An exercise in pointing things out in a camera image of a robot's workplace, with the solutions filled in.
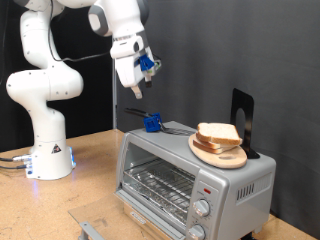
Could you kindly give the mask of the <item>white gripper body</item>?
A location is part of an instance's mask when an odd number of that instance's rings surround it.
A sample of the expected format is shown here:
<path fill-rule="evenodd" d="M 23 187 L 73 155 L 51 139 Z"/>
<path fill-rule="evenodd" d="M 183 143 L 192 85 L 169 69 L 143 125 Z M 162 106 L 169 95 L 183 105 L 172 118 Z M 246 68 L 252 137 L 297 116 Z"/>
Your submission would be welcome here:
<path fill-rule="evenodd" d="M 149 47 L 131 56 L 117 58 L 115 69 L 119 80 L 124 87 L 134 87 L 147 75 L 151 77 L 157 72 L 152 51 Z"/>

